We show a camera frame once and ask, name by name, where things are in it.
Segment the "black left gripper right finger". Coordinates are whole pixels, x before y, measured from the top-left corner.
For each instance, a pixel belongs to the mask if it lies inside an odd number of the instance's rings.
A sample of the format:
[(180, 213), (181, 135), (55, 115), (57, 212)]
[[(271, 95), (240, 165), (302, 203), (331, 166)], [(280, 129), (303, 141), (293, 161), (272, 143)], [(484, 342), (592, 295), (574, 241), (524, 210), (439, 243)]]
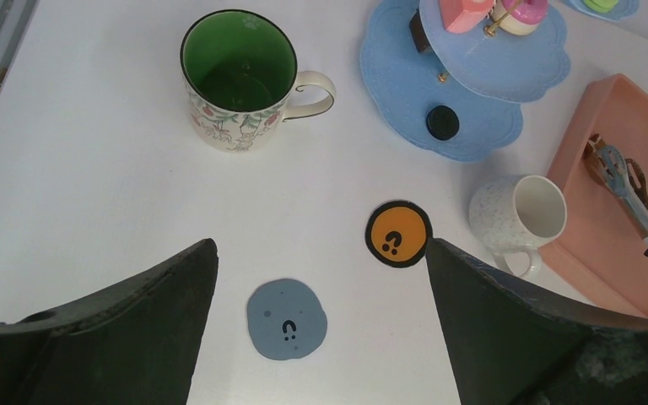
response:
[(648, 319), (569, 299), (446, 240), (429, 281), (464, 404), (648, 404)]

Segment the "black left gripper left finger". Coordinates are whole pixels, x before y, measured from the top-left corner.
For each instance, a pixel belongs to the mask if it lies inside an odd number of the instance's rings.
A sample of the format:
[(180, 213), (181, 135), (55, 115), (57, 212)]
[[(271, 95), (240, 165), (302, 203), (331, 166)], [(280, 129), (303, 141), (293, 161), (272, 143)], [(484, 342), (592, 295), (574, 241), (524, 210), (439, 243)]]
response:
[(200, 240), (93, 294), (0, 322), (0, 404), (184, 404), (218, 275)]

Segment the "metal tongs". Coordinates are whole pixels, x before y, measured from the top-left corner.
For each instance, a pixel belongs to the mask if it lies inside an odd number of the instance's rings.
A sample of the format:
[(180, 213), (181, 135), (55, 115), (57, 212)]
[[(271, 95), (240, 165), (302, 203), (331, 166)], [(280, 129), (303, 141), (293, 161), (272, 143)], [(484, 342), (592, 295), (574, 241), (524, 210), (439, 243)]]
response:
[(648, 192), (643, 173), (632, 159), (625, 158), (612, 145), (598, 148), (597, 156), (605, 167), (606, 188), (617, 198), (648, 247)]

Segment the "black sandwich cookie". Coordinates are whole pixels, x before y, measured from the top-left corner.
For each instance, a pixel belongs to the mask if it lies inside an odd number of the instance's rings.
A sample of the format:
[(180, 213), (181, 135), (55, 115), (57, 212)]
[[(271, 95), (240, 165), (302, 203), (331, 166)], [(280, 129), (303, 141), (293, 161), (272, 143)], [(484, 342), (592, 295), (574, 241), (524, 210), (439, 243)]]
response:
[(425, 125), (429, 134), (440, 141), (455, 137), (460, 130), (457, 114), (447, 105), (437, 105), (426, 116)]

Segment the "green macaron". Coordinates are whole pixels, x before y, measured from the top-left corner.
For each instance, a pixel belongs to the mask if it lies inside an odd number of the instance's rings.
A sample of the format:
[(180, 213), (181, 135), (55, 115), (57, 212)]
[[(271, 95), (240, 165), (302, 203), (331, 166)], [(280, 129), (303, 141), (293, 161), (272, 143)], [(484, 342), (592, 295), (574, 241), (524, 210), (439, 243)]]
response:
[(618, 0), (583, 0), (590, 10), (600, 14), (611, 12), (618, 4)]

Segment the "pink frosted donut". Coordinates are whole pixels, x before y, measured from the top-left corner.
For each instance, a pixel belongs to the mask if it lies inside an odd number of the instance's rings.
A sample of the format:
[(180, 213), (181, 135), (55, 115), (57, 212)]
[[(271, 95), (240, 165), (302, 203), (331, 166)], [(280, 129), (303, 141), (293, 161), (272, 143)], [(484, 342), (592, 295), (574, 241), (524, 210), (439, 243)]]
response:
[(548, 0), (498, 0), (491, 17), (512, 35), (530, 35), (546, 18), (548, 5)]

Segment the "dark chocolate swirl roll cake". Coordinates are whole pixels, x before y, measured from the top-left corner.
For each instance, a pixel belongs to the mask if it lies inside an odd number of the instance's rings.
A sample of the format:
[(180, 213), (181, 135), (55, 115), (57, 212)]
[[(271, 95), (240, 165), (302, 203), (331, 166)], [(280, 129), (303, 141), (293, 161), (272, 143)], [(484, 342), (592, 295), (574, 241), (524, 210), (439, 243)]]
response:
[(409, 30), (413, 38), (413, 43), (417, 53), (424, 54), (432, 52), (431, 45), (428, 37), (425, 34), (422, 20), (420, 18), (419, 9), (416, 9), (415, 14), (409, 21)]

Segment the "light pink swirl roll cake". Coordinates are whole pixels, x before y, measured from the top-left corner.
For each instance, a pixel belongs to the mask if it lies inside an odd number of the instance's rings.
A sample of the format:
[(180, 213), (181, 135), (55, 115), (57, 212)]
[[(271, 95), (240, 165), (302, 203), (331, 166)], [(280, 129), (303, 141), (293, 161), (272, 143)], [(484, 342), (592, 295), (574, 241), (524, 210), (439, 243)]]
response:
[(495, 0), (440, 0), (439, 5), (445, 30), (463, 34), (488, 16)]

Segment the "star-shaped brown cookie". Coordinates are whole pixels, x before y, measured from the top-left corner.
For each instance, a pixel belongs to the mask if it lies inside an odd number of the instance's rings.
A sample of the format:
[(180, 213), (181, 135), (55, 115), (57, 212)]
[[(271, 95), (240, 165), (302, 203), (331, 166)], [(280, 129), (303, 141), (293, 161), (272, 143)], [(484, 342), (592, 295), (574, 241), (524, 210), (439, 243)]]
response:
[(585, 165), (588, 175), (599, 186), (606, 187), (607, 176), (604, 174), (605, 167), (597, 156), (597, 149), (606, 145), (602, 136), (599, 133), (591, 135), (583, 150), (582, 161)]

